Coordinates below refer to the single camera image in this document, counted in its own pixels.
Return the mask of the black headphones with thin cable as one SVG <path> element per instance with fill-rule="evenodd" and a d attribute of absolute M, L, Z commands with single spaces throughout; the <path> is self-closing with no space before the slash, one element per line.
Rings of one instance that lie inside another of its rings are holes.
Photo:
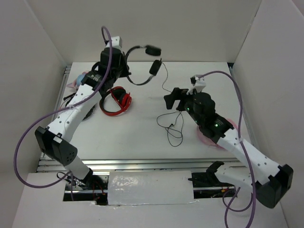
<path fill-rule="evenodd" d="M 164 84 L 165 82 L 167 81 L 168 79 L 168 76 L 169 76 L 169 72 L 168 72 L 168 69 L 166 67 L 166 65 L 162 62 L 162 58 L 161 58 L 161 55 L 162 55 L 162 50 L 159 48 L 159 47 L 156 47 L 156 46 L 153 46 L 153 45 L 145 45 L 145 46 L 140 46 L 140 45 L 137 45 L 137 46 L 133 46 L 131 47 L 125 54 L 125 61 L 128 62 L 128 57 L 130 56 L 130 54 L 137 50 L 137 49 L 144 49 L 145 50 L 145 53 L 149 56 L 153 56 L 153 57 L 158 57 L 158 59 L 154 60 L 154 62 L 152 63 L 151 67 L 150 67 L 150 70 L 149 70 L 149 74 L 150 76 L 148 77 L 147 80 L 145 80 L 144 82 L 142 83 L 135 83 L 131 78 L 130 78 L 130 75 L 131 73 L 127 76 L 127 79 L 128 81 L 135 85 L 135 86 L 143 86 L 143 85 L 146 85 L 148 84 L 159 72 L 161 66 L 164 66 L 165 67 L 165 70 L 166 70 L 166 73 L 167 73 L 167 76 L 166 76 L 166 79 L 164 80 L 163 84 L 162 84 L 162 89 L 166 92 L 169 92 L 170 91 L 168 89 L 165 89 L 164 88 Z M 168 126 L 165 126 L 165 125 L 161 125 L 159 124 L 159 119 L 161 117 L 164 117 L 164 116 L 167 116 L 167 115 L 172 115 L 172 114 L 175 114 L 177 113 L 177 116 L 174 120 L 174 123 L 171 123 L 170 125 Z M 175 126 L 177 124 L 177 120 L 178 118 L 181 117 L 181 127 L 180 127 L 180 130 L 177 130 L 175 129 Z M 170 146 L 172 147 L 178 147 L 182 144 L 183 142 L 183 126 L 184 126 L 184 118 L 183 118 L 183 115 L 181 112 L 172 112 L 172 113 L 166 113 L 166 114 L 161 114 L 159 115 L 157 118 L 156 118 L 156 123 L 159 127 L 163 128 L 165 131 L 166 131 L 166 134 L 167 134 L 167 139 L 168 139 L 168 142 L 170 144 Z M 173 137 L 175 139 L 179 139 L 180 142 L 177 144 L 177 145 L 173 145 L 171 143 L 171 140 L 170 140 L 170 137 Z"/>

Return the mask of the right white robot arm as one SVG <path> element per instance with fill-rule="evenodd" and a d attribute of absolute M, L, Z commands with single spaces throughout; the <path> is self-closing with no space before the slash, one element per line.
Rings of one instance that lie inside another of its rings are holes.
<path fill-rule="evenodd" d="M 178 87 L 164 96 L 167 109 L 179 101 L 177 111 L 187 112 L 199 131 L 215 144 L 232 153 L 248 171 L 241 172 L 223 162 L 214 162 L 207 170 L 207 181 L 212 186 L 230 183 L 252 192 L 265 207 L 273 209 L 291 188 L 294 170 L 271 160 L 247 140 L 224 117 L 216 113 L 211 96 Z"/>

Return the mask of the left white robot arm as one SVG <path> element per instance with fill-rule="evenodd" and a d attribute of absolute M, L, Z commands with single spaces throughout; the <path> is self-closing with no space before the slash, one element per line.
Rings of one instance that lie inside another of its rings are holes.
<path fill-rule="evenodd" d="M 59 162 L 76 177 L 82 189 L 93 185 L 93 171 L 77 155 L 70 144 L 73 135 L 90 109 L 97 104 L 120 77 L 126 77 L 129 68 L 120 47 L 106 47 L 81 81 L 76 94 L 65 110 L 46 128 L 38 127 L 35 136 L 43 153 Z"/>

